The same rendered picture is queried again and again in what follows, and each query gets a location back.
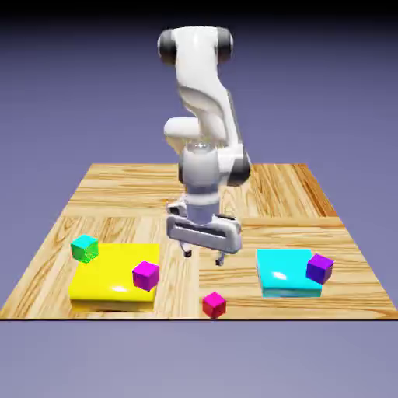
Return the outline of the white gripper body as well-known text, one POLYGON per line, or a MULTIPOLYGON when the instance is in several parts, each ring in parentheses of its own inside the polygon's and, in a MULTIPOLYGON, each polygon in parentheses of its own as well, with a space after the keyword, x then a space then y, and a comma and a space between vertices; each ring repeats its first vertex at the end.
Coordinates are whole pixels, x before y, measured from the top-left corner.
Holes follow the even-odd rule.
POLYGON ((166 233, 171 239, 223 253, 237 253, 242 247, 241 225, 224 215, 213 215, 206 225, 198 225, 188 218, 169 215, 166 233))

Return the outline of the small purple cube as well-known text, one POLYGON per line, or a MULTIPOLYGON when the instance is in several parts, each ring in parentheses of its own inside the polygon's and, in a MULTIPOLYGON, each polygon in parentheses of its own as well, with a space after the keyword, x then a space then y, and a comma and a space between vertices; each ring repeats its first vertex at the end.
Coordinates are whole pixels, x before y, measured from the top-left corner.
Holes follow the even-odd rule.
POLYGON ((316 283, 324 285, 333 271, 334 261, 318 253, 314 254, 307 263, 306 277, 316 283))

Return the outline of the large cyan box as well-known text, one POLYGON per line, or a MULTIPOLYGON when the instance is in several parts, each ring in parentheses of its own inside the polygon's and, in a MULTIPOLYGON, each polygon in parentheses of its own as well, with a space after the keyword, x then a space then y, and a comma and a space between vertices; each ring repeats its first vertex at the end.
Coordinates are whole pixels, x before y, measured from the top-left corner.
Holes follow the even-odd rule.
POLYGON ((256 266, 264 298, 316 298, 322 285, 306 277, 310 249, 257 249, 256 266))

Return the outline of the small green cube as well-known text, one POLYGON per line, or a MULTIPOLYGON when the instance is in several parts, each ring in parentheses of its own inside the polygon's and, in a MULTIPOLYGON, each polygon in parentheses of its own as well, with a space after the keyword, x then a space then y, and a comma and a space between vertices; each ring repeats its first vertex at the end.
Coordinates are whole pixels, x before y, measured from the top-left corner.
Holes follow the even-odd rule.
POLYGON ((72 257, 79 261, 87 264, 99 254, 98 239, 81 235, 77 239, 71 242, 72 257))

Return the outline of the large yellow box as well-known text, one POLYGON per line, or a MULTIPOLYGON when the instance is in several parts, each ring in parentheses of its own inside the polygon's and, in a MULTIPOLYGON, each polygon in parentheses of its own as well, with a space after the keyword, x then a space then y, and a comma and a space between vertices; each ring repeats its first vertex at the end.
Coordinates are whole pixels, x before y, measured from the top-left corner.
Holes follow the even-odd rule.
POLYGON ((101 243, 99 255, 79 263, 68 287, 74 312, 152 312, 156 286, 147 292, 133 284, 142 261, 159 265, 154 243, 101 243))

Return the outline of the small magenta cube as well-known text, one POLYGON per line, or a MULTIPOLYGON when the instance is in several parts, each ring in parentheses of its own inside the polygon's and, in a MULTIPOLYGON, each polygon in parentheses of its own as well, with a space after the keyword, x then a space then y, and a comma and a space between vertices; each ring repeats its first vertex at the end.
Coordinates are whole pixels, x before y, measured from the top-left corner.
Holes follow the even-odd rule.
POLYGON ((142 261, 132 270, 135 287, 150 292, 159 283, 159 266, 142 261))

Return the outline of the small red cube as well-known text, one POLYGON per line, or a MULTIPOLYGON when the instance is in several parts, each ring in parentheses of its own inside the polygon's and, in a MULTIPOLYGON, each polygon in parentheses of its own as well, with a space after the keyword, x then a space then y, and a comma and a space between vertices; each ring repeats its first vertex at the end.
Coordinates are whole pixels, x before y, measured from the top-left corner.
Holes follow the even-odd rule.
POLYGON ((203 297, 202 310, 211 319, 217 319, 226 312, 226 300, 217 292, 203 297))

